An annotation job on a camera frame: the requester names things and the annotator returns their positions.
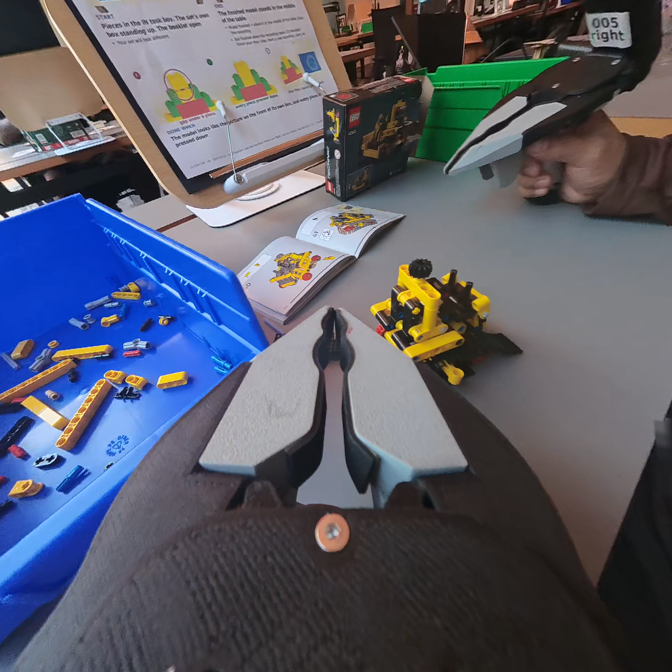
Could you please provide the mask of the green plastic bin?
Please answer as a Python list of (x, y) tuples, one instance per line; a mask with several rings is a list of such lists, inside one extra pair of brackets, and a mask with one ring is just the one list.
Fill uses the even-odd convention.
[(409, 72), (410, 77), (427, 76), (434, 90), (416, 158), (446, 163), (501, 98), (563, 60), (561, 56)]

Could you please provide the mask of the yellow lego bulldozer model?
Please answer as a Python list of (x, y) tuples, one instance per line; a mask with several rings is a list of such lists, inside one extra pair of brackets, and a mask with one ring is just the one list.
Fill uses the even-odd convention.
[(379, 335), (454, 386), (487, 357), (523, 354), (503, 333), (486, 330), (490, 312), (490, 298), (473, 282), (460, 281), (456, 269), (434, 277), (424, 258), (399, 266), (391, 297), (371, 307)]

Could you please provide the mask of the dark lego set box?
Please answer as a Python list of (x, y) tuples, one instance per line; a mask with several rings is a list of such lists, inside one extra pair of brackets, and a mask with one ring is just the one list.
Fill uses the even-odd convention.
[(404, 172), (423, 124), (418, 77), (395, 75), (323, 97), (325, 189), (342, 202)]

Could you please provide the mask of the white stand base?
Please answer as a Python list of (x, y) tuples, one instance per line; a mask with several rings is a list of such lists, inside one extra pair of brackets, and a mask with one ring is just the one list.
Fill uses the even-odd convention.
[(324, 177), (306, 170), (323, 161), (324, 140), (270, 162), (241, 171), (248, 189), (216, 208), (187, 209), (211, 228), (221, 228), (250, 218), (324, 184)]

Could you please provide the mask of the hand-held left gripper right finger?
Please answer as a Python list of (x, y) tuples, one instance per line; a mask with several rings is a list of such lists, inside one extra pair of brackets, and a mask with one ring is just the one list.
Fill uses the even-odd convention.
[(360, 493), (463, 473), (468, 461), (411, 358), (336, 310), (345, 461)]

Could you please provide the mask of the clear acrylic stand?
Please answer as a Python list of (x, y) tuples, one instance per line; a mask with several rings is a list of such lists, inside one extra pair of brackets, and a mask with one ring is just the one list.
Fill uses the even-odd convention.
[(38, 130), (21, 130), (23, 138), (38, 153), (68, 155), (113, 141), (103, 135), (82, 113), (41, 122)]

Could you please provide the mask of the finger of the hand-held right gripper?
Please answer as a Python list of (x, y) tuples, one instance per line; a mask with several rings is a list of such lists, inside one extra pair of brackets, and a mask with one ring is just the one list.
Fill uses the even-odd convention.
[(523, 96), (503, 103), (483, 119), (483, 132), (531, 132), (533, 128), (548, 126), (551, 118), (567, 108), (557, 100), (536, 104)]
[(458, 175), (515, 155), (522, 149), (526, 131), (565, 108), (564, 104), (524, 105), (507, 119), (504, 119), (503, 108), (500, 108), (492, 115), (494, 122), (483, 119), (459, 147), (443, 168), (444, 174)]

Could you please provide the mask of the loose lego pieces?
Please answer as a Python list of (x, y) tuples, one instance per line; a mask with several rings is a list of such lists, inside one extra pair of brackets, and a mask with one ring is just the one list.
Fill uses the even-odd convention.
[(30, 526), (181, 416), (219, 380), (211, 322), (166, 292), (110, 293), (1, 373), (1, 518)]

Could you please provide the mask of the wooden board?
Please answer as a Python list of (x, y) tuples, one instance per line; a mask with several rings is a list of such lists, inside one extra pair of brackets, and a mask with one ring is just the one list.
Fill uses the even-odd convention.
[[(324, 92), (325, 94), (337, 93), (347, 88), (349, 80), (335, 38), (330, 30), (328, 19), (323, 11), (323, 5), (320, 1), (303, 2), (315, 29), (328, 72), (331, 73), (335, 82), (334, 91), (327, 92), (323, 85)], [(259, 163), (246, 165), (240, 169), (232, 165), (231, 173), (227, 175), (215, 173), (215, 178), (207, 180), (208, 184), (204, 189), (190, 193), (182, 185), (175, 170), (171, 168), (171, 165), (162, 155), (159, 146), (144, 127), (126, 95), (114, 80), (110, 68), (98, 55), (95, 46), (68, 8), (66, 1), (43, 1), (42, 4), (47, 16), (53, 22), (55, 30), (78, 60), (161, 186), (188, 206), (210, 208), (220, 206), (231, 200), (233, 196), (227, 195), (223, 189), (225, 180), (232, 174), (239, 173)], [(303, 148), (295, 148), (290, 153)]]

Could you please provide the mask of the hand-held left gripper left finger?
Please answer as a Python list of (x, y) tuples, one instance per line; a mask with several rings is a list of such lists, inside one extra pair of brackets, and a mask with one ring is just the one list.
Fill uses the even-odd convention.
[(323, 455), (324, 368), (335, 309), (322, 307), (249, 364), (199, 458), (210, 472), (297, 490)]

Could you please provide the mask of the person's right forearm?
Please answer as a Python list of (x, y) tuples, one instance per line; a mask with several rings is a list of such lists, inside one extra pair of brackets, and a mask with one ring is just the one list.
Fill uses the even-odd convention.
[(671, 135), (625, 134), (626, 150), (605, 191), (581, 209), (587, 216), (644, 219), (671, 225)]

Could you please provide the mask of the wooden workbench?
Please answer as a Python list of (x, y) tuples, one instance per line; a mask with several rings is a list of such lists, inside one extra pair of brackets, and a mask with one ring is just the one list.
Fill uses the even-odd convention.
[(38, 153), (28, 143), (1, 147), (1, 182), (16, 180), (34, 173), (78, 161), (86, 161), (101, 153), (134, 148), (127, 136), (108, 137), (102, 142), (84, 142), (72, 150)]

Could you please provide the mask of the open lego instruction booklet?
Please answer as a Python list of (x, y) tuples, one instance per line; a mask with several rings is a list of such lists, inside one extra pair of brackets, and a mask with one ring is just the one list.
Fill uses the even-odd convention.
[(341, 204), (316, 211), (293, 237), (268, 244), (237, 277), (257, 312), (289, 323), (405, 214)]

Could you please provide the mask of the printed instruction sheet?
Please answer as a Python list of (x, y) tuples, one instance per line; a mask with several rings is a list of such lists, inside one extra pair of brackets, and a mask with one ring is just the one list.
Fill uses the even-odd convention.
[(190, 193), (322, 136), (302, 75), (335, 82), (303, 1), (66, 4)]

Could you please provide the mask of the person's right hand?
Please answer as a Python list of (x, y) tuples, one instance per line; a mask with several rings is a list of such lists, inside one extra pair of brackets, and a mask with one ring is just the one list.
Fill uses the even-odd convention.
[(575, 128), (541, 139), (525, 149), (517, 177), (519, 194), (545, 196), (554, 185), (546, 165), (565, 166), (560, 198), (571, 204), (595, 201), (615, 178), (626, 153), (626, 137), (603, 111)]

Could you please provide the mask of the blue plastic bin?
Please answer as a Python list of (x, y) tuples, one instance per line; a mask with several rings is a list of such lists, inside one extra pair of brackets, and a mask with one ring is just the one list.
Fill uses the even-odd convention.
[[(236, 367), (268, 345), (234, 273), (93, 200), (72, 196), (1, 222), (1, 373), (36, 361), (33, 352), (46, 349), (36, 346), (38, 339), (79, 320), (110, 293), (135, 298), (145, 288), (166, 292), (206, 317), (210, 335), (226, 333), (212, 358)], [(220, 377), (209, 391), (224, 377), (214, 367)], [(122, 484), (181, 416), (36, 525), (10, 526), (1, 519), (2, 640), (65, 591)]]

